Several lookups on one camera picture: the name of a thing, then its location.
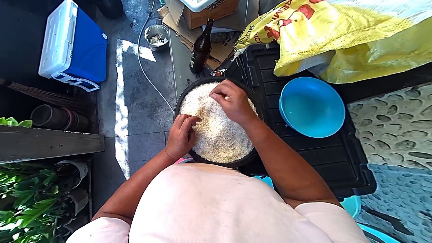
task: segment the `broom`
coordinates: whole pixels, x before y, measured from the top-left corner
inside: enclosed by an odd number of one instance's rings
[[[90,114],[89,105],[84,105],[80,101],[66,95],[51,93],[45,90],[29,87],[19,83],[6,81],[2,78],[0,78],[0,86],[6,86],[23,94],[48,102],[52,105],[66,107],[83,115]]]

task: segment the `wooden plank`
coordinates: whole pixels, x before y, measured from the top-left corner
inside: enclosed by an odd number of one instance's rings
[[[0,125],[0,163],[104,150],[103,135]]]

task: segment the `rice grain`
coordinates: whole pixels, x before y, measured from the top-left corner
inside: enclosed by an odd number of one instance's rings
[[[219,83],[205,83],[192,89],[183,99],[180,114],[201,118],[194,126],[197,135],[193,150],[206,160],[230,163],[248,155],[254,146],[244,129],[231,121],[222,107],[209,97]],[[251,108],[256,108],[248,98]]]

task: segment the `tile floor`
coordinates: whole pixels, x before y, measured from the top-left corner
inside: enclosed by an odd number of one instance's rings
[[[123,0],[125,16],[108,20],[97,10],[99,26],[108,36],[106,81],[97,91],[100,133],[105,152],[94,155],[93,212],[108,200],[133,173],[165,147],[172,112],[144,77],[137,59],[137,40],[152,0]],[[146,26],[156,22],[156,0]],[[150,80],[175,106],[169,50],[152,53],[141,40],[140,60]]]

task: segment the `yellow sack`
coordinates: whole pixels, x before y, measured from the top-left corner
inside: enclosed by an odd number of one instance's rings
[[[432,18],[391,37],[336,50],[320,78],[330,83],[404,72],[432,61]]]
[[[333,55],[328,51],[336,50],[324,79],[355,82],[365,78],[335,77],[341,73],[337,69],[343,67],[338,57],[346,56],[340,49],[390,37],[431,15],[431,0],[288,0],[251,22],[240,35],[236,49],[276,40],[280,45],[276,76],[302,71],[310,66],[311,57],[322,54],[319,57],[326,59]]]

